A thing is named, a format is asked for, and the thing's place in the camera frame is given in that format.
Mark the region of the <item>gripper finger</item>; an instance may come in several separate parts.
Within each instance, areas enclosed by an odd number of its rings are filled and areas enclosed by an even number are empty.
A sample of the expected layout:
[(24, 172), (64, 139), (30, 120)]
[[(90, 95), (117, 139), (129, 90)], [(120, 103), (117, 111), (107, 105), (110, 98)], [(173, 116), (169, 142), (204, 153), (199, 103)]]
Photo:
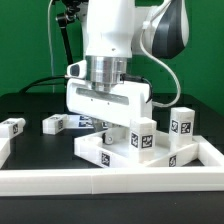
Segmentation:
[(103, 130), (103, 122), (98, 119), (93, 120), (93, 127), (96, 132), (100, 132)]
[(115, 142), (115, 134), (111, 131), (106, 131), (104, 134), (104, 143), (105, 144), (113, 144)]

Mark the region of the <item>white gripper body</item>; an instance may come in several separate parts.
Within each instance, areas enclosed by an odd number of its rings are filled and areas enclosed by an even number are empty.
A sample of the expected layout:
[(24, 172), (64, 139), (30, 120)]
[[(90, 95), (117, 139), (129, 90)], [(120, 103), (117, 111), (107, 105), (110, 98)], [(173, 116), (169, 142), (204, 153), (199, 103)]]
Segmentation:
[(90, 81), (71, 78), (66, 104), (70, 112), (129, 127), (133, 119), (152, 118), (149, 89), (145, 83), (124, 81), (103, 92), (93, 90)]

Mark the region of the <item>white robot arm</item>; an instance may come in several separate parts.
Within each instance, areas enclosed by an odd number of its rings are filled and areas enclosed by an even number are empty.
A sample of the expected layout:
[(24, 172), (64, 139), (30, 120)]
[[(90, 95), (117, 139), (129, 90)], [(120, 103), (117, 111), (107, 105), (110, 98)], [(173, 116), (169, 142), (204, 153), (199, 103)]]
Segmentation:
[(162, 64), (186, 47), (185, 0), (137, 7), (135, 0), (89, 0), (81, 7), (84, 59), (67, 68), (66, 104), (71, 112), (128, 127), (151, 118), (152, 87), (127, 74), (127, 62), (145, 55)]

